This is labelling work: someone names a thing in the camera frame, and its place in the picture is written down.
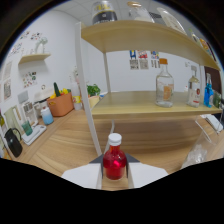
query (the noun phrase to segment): red liquid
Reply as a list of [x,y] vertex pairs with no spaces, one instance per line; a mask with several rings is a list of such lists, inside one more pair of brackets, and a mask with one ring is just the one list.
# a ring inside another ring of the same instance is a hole
[[124,176],[126,156],[119,146],[110,146],[103,157],[103,167],[108,179],[119,180]]

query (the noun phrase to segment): white bottle cap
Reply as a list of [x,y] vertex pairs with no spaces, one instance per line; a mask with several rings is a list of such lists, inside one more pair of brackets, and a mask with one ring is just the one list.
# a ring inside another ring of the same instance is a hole
[[108,136],[108,139],[109,139],[109,145],[117,146],[121,144],[122,137],[120,134],[112,133]]
[[194,66],[194,65],[191,65],[191,70],[193,70],[193,71],[197,71],[197,67],[196,66]]

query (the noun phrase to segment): wall shelf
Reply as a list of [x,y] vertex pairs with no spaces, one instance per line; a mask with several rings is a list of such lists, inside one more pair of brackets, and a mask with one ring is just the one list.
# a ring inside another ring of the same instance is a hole
[[51,54],[30,54],[21,57],[19,64],[23,64],[30,61],[42,61],[49,57]]
[[190,37],[158,23],[135,20],[100,23],[83,28],[81,37],[102,53],[155,50],[220,70],[208,53]]
[[[77,23],[75,25],[75,35],[76,60],[82,99],[98,155],[102,154],[102,150],[93,119],[111,119],[112,128],[110,133],[112,133],[115,128],[114,120],[116,119],[152,118],[160,120],[161,117],[169,117],[171,120],[175,120],[180,117],[222,113],[221,109],[204,106],[202,98],[198,108],[186,105],[187,95],[183,92],[174,92],[174,105],[171,108],[163,108],[155,104],[155,91],[111,92],[106,54],[108,52],[154,50],[186,58],[200,66],[220,70],[207,52],[190,37],[161,24],[134,20],[100,23],[83,29],[81,23]],[[85,83],[85,57],[88,55],[86,50],[88,44],[91,44],[103,54],[108,89],[107,95],[92,109],[89,107]],[[108,148],[109,143],[107,143],[104,152]]]
[[111,92],[100,100],[92,109],[94,119],[133,119],[152,117],[177,117],[201,114],[222,113],[216,107],[203,105],[203,98],[198,108],[186,104],[187,93],[174,92],[173,106],[159,107],[155,104],[155,91]]

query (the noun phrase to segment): plant pot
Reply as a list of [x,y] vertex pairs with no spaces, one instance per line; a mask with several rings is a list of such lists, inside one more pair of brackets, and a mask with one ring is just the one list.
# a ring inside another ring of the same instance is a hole
[[93,108],[100,100],[100,96],[91,96],[89,97],[89,106]]
[[47,99],[53,117],[62,117],[74,109],[71,92],[54,99]]

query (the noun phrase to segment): green plant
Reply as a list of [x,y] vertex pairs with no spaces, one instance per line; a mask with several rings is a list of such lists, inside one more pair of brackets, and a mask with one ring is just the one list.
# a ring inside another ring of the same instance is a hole
[[87,91],[90,96],[100,95],[100,88],[96,84],[93,84],[93,86],[87,85]]

